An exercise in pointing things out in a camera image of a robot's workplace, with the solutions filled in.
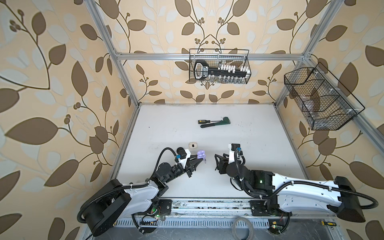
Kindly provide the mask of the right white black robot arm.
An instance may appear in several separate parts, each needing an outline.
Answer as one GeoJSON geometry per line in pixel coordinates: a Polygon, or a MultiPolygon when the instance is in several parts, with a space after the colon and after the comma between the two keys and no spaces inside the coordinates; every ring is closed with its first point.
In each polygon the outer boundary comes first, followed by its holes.
{"type": "Polygon", "coordinates": [[[249,170],[241,148],[215,155],[216,170],[230,178],[231,185],[253,199],[257,211],[269,216],[294,212],[325,212],[339,219],[364,223],[363,211],[377,208],[379,202],[359,193],[345,177],[330,181],[310,181],[277,173],[249,170]]]}

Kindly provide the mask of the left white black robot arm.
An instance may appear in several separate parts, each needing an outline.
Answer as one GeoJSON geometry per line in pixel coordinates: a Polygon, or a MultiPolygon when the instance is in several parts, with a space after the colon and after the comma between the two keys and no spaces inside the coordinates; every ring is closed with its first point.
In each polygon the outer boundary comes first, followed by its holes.
{"type": "Polygon", "coordinates": [[[161,154],[166,151],[173,154],[173,166],[157,161],[150,178],[140,184],[123,185],[117,179],[110,180],[81,206],[77,221],[87,224],[93,237],[112,228],[121,216],[130,216],[140,233],[151,232],[150,226],[171,213],[172,201],[160,199],[169,189],[167,184],[184,174],[191,177],[198,165],[206,161],[203,150],[193,155],[182,147],[164,148],[161,154]]]}

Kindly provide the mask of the purple round earbud case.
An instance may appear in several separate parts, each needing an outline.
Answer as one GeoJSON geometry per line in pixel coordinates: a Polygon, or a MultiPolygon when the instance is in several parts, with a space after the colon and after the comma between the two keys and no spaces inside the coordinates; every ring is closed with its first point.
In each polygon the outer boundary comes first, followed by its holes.
{"type": "Polygon", "coordinates": [[[203,159],[204,161],[206,160],[206,152],[204,150],[199,150],[197,152],[198,159],[203,159]]]}

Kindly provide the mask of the white earbud charging case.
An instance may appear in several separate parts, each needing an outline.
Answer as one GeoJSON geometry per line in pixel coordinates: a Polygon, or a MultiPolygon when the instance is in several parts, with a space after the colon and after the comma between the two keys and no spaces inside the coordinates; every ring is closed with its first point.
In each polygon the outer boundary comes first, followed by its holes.
{"type": "Polygon", "coordinates": [[[197,149],[197,148],[198,148],[198,144],[196,142],[189,143],[189,149],[197,149]]]}

